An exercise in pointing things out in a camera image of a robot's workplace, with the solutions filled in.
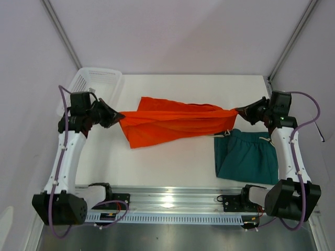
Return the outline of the green shorts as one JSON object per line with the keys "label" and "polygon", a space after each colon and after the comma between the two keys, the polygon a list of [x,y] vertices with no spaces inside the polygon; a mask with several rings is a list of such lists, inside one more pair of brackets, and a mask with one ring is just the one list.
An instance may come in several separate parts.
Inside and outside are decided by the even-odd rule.
{"label": "green shorts", "polygon": [[277,155],[268,132],[218,133],[214,158],[218,178],[265,185],[278,182]]}

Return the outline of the orange shorts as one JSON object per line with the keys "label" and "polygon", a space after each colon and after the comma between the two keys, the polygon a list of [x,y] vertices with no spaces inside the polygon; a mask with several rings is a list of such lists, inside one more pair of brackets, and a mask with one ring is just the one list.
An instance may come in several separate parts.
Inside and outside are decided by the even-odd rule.
{"label": "orange shorts", "polygon": [[238,112],[210,104],[142,97],[136,111],[123,111],[121,129],[132,149],[232,130]]}

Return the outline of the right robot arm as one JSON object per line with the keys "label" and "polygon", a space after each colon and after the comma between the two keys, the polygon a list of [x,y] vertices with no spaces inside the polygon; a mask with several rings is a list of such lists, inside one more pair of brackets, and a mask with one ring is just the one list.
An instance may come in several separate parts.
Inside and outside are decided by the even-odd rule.
{"label": "right robot arm", "polygon": [[266,215],[284,220],[297,221],[297,230],[306,222],[321,197],[321,188],[311,182],[304,166],[299,148],[298,131],[314,123],[320,117],[320,106],[316,105],[315,118],[298,124],[295,117],[289,116],[292,95],[295,92],[273,91],[270,98],[237,108],[238,114],[251,125],[261,121],[268,129],[276,150],[278,162],[278,183],[272,188],[246,185],[239,205],[251,211],[262,206]]}

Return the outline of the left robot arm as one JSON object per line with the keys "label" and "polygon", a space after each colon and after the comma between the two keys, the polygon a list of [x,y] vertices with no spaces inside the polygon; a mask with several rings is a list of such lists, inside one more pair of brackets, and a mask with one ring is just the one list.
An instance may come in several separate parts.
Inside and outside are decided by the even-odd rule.
{"label": "left robot arm", "polygon": [[32,206],[45,225],[81,225],[89,210],[113,205],[110,184],[92,183],[77,195],[75,179],[91,128],[99,125],[108,129],[123,118],[93,92],[70,93],[70,105],[64,106],[58,122],[58,149],[50,178],[42,192],[32,198]]}

